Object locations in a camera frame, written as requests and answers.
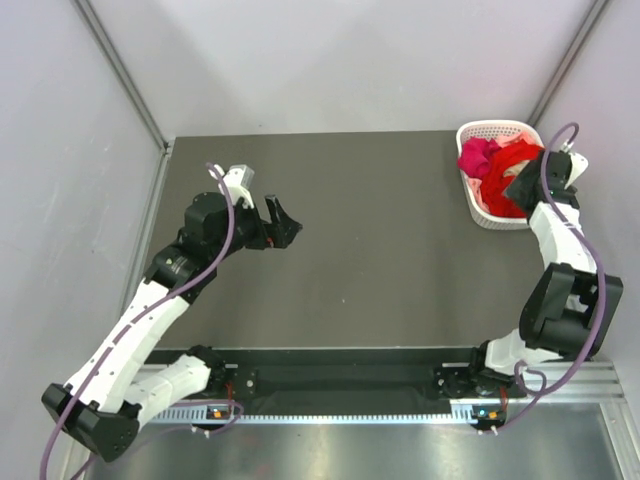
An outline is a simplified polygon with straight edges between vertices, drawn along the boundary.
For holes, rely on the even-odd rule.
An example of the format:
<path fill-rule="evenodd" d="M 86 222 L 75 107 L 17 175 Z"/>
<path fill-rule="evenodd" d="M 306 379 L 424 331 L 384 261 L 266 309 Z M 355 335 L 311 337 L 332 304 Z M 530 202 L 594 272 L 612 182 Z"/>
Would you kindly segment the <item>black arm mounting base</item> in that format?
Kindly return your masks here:
<path fill-rule="evenodd" d="M 475 348 L 217 348 L 214 378 L 199 396 L 283 416 L 436 414 L 454 399 L 521 397 L 514 382 L 492 392 L 472 385 Z"/>

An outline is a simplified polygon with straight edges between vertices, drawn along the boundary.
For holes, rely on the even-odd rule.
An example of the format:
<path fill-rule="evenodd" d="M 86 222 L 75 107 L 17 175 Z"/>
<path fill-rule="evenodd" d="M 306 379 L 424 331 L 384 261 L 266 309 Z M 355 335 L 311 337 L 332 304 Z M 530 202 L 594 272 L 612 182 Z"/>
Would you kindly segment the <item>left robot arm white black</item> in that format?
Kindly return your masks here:
<path fill-rule="evenodd" d="M 62 431 L 111 463 L 167 408 L 195 394 L 229 391 L 224 360 L 202 345 L 145 380 L 135 376 L 168 328 L 216 278 L 222 260 L 242 249 L 285 249 L 301 232 L 276 196 L 265 202 L 268 220 L 244 196 L 205 192 L 194 198 L 176 239 L 153 257 L 107 339 L 69 380 L 45 390 L 42 403 Z"/>

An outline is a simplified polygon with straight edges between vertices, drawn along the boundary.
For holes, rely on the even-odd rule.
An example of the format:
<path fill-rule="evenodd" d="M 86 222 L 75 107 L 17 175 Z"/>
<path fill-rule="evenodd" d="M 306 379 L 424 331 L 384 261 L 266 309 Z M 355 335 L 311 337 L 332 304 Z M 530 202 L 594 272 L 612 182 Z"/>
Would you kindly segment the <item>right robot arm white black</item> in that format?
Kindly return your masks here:
<path fill-rule="evenodd" d="M 600 277 L 584 245 L 575 180 L 587 160 L 566 151 L 546 152 L 530 162 L 505 190 L 527 215 L 544 272 L 508 335 L 473 349 L 469 388 L 487 396 L 509 387 L 524 366 L 579 357 L 584 344 L 595 355 L 623 293 L 616 276 Z"/>

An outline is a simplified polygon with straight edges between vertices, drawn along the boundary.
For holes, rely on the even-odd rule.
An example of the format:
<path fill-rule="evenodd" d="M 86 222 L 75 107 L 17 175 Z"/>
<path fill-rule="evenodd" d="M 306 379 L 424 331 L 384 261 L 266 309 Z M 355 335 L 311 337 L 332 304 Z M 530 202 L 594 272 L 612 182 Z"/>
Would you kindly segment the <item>red t shirt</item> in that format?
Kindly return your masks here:
<path fill-rule="evenodd" d="M 502 218 L 525 218 L 526 214 L 509 198 L 504 191 L 511 184 L 514 175 L 506 176 L 505 171 L 523 161 L 535 160 L 542 147 L 529 144 L 524 140 L 501 148 L 490 159 L 489 172 L 482 179 L 481 197 L 489 213 Z"/>

